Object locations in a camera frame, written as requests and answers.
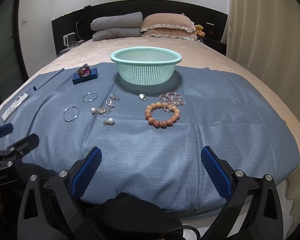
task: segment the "headboard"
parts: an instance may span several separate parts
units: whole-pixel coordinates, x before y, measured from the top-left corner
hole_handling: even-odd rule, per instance
[[[133,12],[142,12],[143,18],[154,13],[184,13],[194,24],[200,24],[203,27],[211,28],[209,38],[220,41],[226,26],[228,15],[209,9],[203,6],[169,1],[169,0],[124,0],[94,6],[87,6],[81,10],[61,16],[52,21],[53,38],[57,54],[66,47],[63,45],[63,35],[75,32],[76,23],[78,23],[79,36],[84,40],[92,39],[94,31],[90,29],[91,22],[98,17],[124,15]]]

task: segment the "screw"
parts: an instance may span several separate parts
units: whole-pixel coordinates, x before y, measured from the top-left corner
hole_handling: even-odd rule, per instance
[[[269,175],[269,174],[267,174],[267,175],[266,175],[266,179],[269,180],[269,181],[271,181],[271,180],[272,180],[272,176]]]
[[[237,171],[235,171],[235,174],[236,174],[238,177],[242,177],[244,173],[243,173],[243,171],[237,170]]]
[[[34,181],[34,180],[36,180],[36,179],[37,179],[37,175],[35,175],[35,174],[32,175],[32,176],[30,177],[30,180],[31,180],[31,181]]]
[[[59,176],[60,176],[60,177],[65,177],[65,176],[67,176],[67,174],[68,174],[67,171],[60,171],[60,172],[59,172]]]

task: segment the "stuffed animal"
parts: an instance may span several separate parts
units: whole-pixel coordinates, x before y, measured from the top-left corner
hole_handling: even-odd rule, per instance
[[[203,32],[203,27],[201,25],[195,25],[194,27],[196,28],[194,33],[199,37],[204,38],[206,34]]]

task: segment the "curtain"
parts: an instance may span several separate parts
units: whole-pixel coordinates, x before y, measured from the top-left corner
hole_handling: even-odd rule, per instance
[[[229,0],[227,57],[272,89],[300,122],[300,5],[296,0]],[[300,222],[300,168],[289,179],[291,233]]]

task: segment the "basket rim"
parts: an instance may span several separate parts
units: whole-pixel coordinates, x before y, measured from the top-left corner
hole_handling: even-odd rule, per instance
[[[121,54],[121,53],[124,53],[124,52],[129,52],[129,51],[135,51],[136,49],[139,49],[139,50],[146,50],[146,49],[149,49],[149,50],[160,50],[162,51],[163,53],[166,53],[168,55],[171,55],[171,56],[175,56],[176,59],[173,59],[173,60],[166,60],[166,61],[133,61],[133,60],[124,60],[124,59],[119,59],[117,58],[117,55],[118,54]],[[126,65],[158,65],[158,64],[162,64],[162,65],[173,65],[173,64],[177,64],[177,63],[180,63],[181,60],[182,60],[182,56],[181,54],[173,51],[173,50],[170,50],[170,49],[164,49],[164,48],[159,48],[159,47],[130,47],[130,48],[124,48],[124,49],[119,49],[115,52],[113,52],[110,56],[110,59],[115,62],[115,63],[120,63],[120,64],[126,64]]]

